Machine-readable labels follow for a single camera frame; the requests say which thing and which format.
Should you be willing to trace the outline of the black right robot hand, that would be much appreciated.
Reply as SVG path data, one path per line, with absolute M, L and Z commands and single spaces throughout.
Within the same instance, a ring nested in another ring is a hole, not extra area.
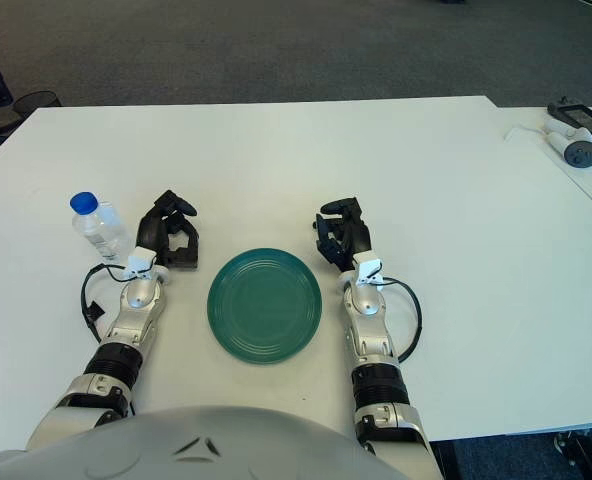
M 371 250 L 369 229 L 361 215 L 357 198 L 350 197 L 324 204 L 313 222 L 317 250 L 341 272 L 354 269 L 355 254 Z

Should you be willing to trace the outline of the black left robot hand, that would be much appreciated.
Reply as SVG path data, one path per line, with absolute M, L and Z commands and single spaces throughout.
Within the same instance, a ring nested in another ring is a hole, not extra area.
M 195 269 L 198 266 L 199 234 L 188 220 L 197 210 L 186 200 L 167 190 L 142 217 L 136 245 L 156 253 L 155 264 L 166 268 Z M 169 236 L 183 232 L 187 245 L 170 248 Z

